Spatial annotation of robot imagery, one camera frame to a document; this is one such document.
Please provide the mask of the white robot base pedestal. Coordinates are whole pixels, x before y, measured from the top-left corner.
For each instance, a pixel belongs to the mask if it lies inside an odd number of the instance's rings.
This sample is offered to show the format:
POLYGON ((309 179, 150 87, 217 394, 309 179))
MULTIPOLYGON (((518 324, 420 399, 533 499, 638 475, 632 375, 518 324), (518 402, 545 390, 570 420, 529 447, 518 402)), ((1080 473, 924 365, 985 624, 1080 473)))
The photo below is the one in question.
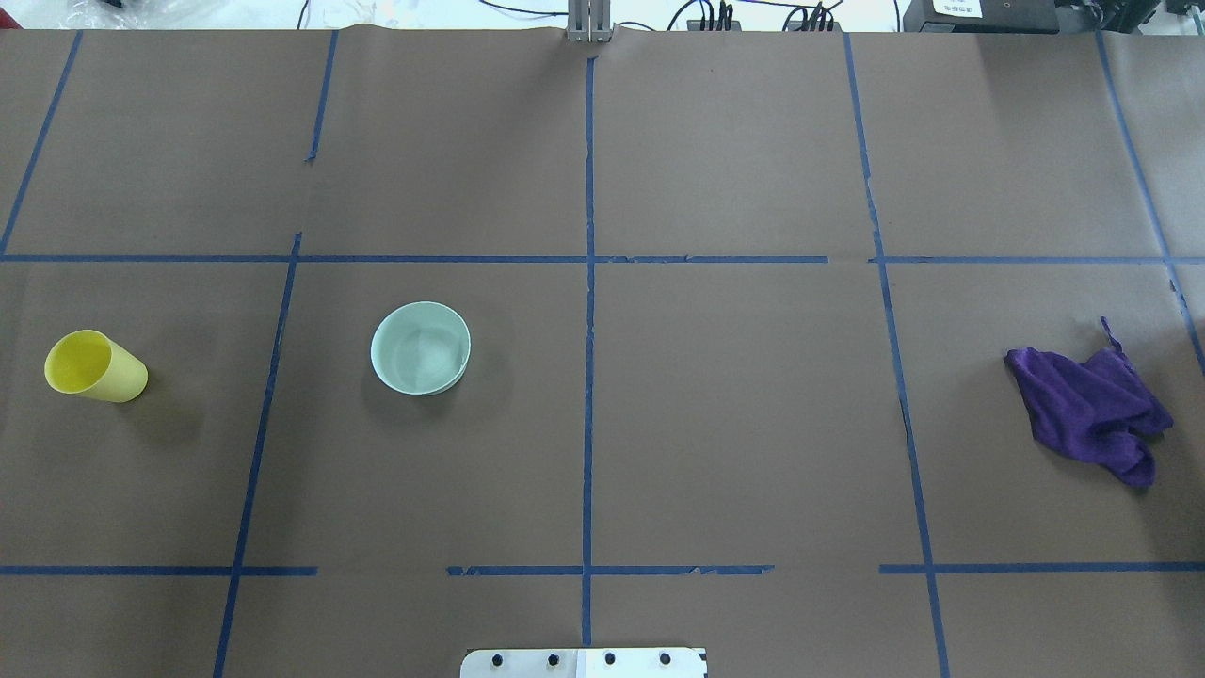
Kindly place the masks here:
POLYGON ((707 677, 704 649, 612 647, 478 649, 463 659, 460 677, 707 677))

